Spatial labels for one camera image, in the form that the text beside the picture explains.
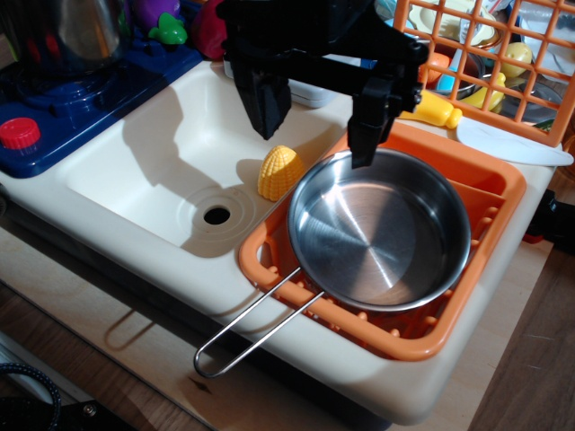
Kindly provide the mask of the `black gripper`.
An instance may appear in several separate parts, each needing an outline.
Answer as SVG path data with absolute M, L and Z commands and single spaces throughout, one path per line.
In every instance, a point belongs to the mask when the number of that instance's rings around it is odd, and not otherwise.
M 355 95 L 352 169 L 370 166 L 394 119 L 420 102 L 429 51 L 385 23 L 371 1 L 224 1 L 217 17 L 236 90 L 265 140 L 291 109 L 288 78 Z

